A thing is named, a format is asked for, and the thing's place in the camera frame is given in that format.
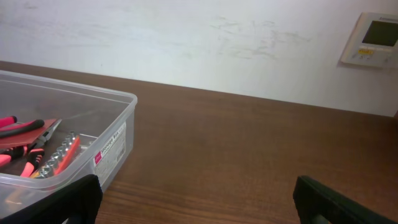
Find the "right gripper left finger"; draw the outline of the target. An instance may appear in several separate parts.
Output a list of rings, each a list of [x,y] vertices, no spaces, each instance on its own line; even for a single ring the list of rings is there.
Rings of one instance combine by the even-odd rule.
[[[48,197],[1,219],[3,224],[81,223],[96,221],[103,199],[99,178],[86,175]]]

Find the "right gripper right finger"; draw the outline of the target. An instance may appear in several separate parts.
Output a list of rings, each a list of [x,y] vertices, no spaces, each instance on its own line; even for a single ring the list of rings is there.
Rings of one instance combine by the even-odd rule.
[[[307,175],[297,177],[293,199],[301,224],[397,224]]]

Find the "orange socket rail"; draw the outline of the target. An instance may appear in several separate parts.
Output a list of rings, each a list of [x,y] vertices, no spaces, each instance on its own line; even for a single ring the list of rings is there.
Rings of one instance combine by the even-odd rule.
[[[79,149],[80,136],[76,132],[70,131],[62,145],[55,150],[42,167],[30,175],[30,178],[44,179],[60,174],[72,163]]]

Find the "orange black long-nose pliers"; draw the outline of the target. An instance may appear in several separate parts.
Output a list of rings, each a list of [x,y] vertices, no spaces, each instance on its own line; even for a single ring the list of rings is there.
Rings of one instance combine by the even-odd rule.
[[[52,134],[61,122],[62,121],[59,119],[49,131],[46,131],[32,144],[1,149],[1,167],[26,157],[27,162],[24,166],[21,176],[29,177],[39,168],[40,162],[45,155],[44,146],[52,137]]]

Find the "small red cutting pliers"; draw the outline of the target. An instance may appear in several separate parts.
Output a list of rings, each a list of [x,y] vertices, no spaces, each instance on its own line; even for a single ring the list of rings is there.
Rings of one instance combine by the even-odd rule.
[[[28,133],[36,129],[42,128],[45,121],[42,119],[36,119],[28,123],[17,123],[15,116],[8,116],[1,118],[1,138],[8,138],[19,134]]]

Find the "clear screwdriver bit case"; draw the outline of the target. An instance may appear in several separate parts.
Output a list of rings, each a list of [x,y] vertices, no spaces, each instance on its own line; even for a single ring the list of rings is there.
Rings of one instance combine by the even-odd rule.
[[[87,149],[93,144],[93,142],[96,140],[96,138],[94,138],[93,136],[87,136],[87,135],[84,135],[84,134],[79,134],[79,136],[80,136],[80,149],[76,152],[75,157],[74,157],[74,160],[78,159],[78,158],[80,157],[80,155],[81,155],[85,150],[87,150]],[[39,168],[42,167],[42,166],[46,163],[46,161],[50,159],[50,156],[55,152],[55,150],[56,150],[57,148],[55,148],[50,154],[47,155],[47,157],[44,159],[43,164],[42,164],[42,165],[39,165]]]

